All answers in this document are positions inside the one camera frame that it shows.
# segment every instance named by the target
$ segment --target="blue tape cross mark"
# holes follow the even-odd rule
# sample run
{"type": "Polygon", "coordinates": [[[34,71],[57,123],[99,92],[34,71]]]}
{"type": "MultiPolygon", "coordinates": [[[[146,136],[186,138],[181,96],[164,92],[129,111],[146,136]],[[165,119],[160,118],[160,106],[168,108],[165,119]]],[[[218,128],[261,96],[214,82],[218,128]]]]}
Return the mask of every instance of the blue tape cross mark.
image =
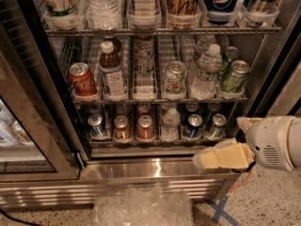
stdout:
{"type": "Polygon", "coordinates": [[[238,226],[238,222],[232,218],[227,212],[224,211],[226,206],[226,202],[228,200],[228,196],[222,199],[219,204],[216,204],[212,200],[205,200],[214,210],[213,222],[218,223],[221,217],[223,217],[226,221],[228,221],[233,226],[238,226]]]}

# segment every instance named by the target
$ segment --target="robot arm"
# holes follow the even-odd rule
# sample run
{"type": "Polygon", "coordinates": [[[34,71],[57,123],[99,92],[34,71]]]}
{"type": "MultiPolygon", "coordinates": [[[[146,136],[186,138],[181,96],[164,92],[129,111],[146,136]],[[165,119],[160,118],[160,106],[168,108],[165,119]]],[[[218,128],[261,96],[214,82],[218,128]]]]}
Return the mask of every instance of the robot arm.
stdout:
{"type": "Polygon", "coordinates": [[[255,160],[263,167],[291,171],[301,168],[301,119],[292,116],[238,118],[246,143],[228,139],[194,156],[203,169],[245,170],[255,160]]]}

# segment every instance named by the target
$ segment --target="clear plastic bag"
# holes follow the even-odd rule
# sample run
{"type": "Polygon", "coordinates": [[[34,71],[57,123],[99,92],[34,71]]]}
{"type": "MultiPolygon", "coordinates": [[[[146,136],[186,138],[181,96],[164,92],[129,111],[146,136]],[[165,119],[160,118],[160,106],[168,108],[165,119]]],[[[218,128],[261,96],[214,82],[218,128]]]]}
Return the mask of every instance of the clear plastic bag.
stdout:
{"type": "Polygon", "coordinates": [[[184,192],[128,188],[125,195],[95,201],[90,226],[193,226],[192,203],[184,192]]]}

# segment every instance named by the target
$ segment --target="floor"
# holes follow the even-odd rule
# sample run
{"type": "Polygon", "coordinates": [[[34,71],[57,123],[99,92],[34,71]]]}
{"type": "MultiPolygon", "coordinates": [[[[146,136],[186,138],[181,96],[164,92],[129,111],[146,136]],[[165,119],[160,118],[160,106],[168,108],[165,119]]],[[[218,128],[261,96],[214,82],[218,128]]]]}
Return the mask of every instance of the floor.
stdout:
{"type": "MultiPolygon", "coordinates": [[[[301,170],[284,172],[255,166],[249,181],[219,201],[193,205],[196,226],[301,226],[301,170]]],[[[10,216],[42,226],[89,225],[92,205],[73,208],[5,210],[10,216]]],[[[0,215],[1,226],[20,226],[0,215]]]]}

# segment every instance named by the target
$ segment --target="black cable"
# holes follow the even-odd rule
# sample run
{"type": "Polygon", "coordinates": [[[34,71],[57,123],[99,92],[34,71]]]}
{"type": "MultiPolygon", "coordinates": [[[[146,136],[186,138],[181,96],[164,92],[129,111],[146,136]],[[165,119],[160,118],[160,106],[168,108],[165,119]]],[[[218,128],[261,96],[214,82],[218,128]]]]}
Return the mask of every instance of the black cable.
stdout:
{"type": "Polygon", "coordinates": [[[8,219],[13,220],[13,221],[16,221],[16,222],[20,222],[20,223],[25,224],[25,225],[41,226],[40,224],[37,224],[37,223],[26,222],[26,221],[19,220],[19,219],[17,219],[17,218],[13,218],[13,217],[11,217],[10,215],[7,215],[2,209],[0,209],[0,214],[2,214],[5,218],[8,218],[8,219]]]}

